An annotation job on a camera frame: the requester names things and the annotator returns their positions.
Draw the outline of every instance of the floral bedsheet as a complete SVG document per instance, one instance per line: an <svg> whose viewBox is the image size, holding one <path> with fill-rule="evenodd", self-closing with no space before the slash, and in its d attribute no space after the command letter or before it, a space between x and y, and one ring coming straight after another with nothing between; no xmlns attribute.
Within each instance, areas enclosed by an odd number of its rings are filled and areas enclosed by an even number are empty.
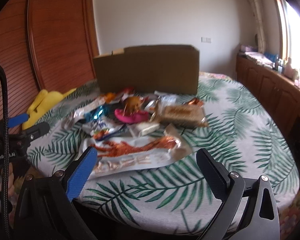
<svg viewBox="0 0 300 240"><path fill-rule="evenodd" d="M73 110L99 94L97 81L88 82L48 111L48 135L31 143L29 161L44 175L65 169L87 138L77 123L72 130L61 128ZM188 101L193 95L183 95ZM229 171L247 178L266 174L279 212L299 190L299 175L289 147L269 114L240 83L230 78L201 76L197 97L205 101L209 127L178 128L193 153L172 165L128 171L88 180L77 201L123 224L144 230L189 235L207 226L221 201L214 198L195 161L199 148L206 148ZM151 134L163 135L164 127ZM230 230L235 230L244 210L243 200Z"/></svg>

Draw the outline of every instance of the screw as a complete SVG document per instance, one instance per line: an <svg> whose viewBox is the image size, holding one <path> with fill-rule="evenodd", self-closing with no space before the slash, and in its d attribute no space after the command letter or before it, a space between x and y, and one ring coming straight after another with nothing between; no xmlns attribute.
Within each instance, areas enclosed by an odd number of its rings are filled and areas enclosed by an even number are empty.
<svg viewBox="0 0 300 240"><path fill-rule="evenodd" d="M263 181L268 181L269 180L269 178L266 175L261 175L261 179Z"/></svg>
<svg viewBox="0 0 300 240"><path fill-rule="evenodd" d="M54 176L61 177L63 175L63 170L58 170L54 173Z"/></svg>
<svg viewBox="0 0 300 240"><path fill-rule="evenodd" d="M31 180L31 179L33 179L33 175L32 175L32 174L28 174L28 175L26 176L26 180Z"/></svg>
<svg viewBox="0 0 300 240"><path fill-rule="evenodd" d="M231 171L230 172L230 176L234 179L238 178L239 177L239 173L235 172L235 171Z"/></svg>

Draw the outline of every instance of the tablecloth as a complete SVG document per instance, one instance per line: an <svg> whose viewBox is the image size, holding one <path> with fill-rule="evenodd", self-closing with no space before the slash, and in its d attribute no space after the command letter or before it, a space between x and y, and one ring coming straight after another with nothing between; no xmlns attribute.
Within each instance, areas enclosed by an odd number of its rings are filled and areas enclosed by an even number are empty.
<svg viewBox="0 0 300 240"><path fill-rule="evenodd" d="M73 110L90 103L99 89L88 82L48 111L38 122L50 124L50 132L31 143L29 161L44 175L65 169L87 138L77 123L61 128ZM246 178L266 174L279 210L289 206L299 189L299 176L289 147L269 114L240 83L230 78L202 76L197 97L205 102L209 127L194 130L178 127L193 153L172 165L157 169L128 171L88 180L77 201L123 224L154 232L199 234L218 210L202 176L195 153L206 148L229 171ZM193 95L182 95L188 101ZM163 135L164 127L152 133ZM237 227L246 199L229 230Z"/></svg>

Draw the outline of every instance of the human hand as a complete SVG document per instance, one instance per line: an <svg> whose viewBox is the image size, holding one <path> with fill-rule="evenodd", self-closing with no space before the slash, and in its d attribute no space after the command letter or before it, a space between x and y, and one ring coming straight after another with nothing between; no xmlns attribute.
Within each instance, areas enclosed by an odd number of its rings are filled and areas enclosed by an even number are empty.
<svg viewBox="0 0 300 240"><path fill-rule="evenodd" d="M14 185L13 185L13 170L12 170L12 163L9 163L9 183L8 183L8 198L14 194Z"/></svg>

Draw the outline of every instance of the pink plastic object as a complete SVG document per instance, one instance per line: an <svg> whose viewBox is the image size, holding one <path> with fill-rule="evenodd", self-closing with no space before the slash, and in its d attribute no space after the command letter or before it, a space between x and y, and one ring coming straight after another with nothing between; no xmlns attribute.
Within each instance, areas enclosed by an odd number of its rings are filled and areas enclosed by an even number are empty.
<svg viewBox="0 0 300 240"><path fill-rule="evenodd" d="M123 109L116 109L114 115L121 122L124 123L138 123L148 121L149 113L146 111L139 110L138 112L131 115L123 115Z"/></svg>

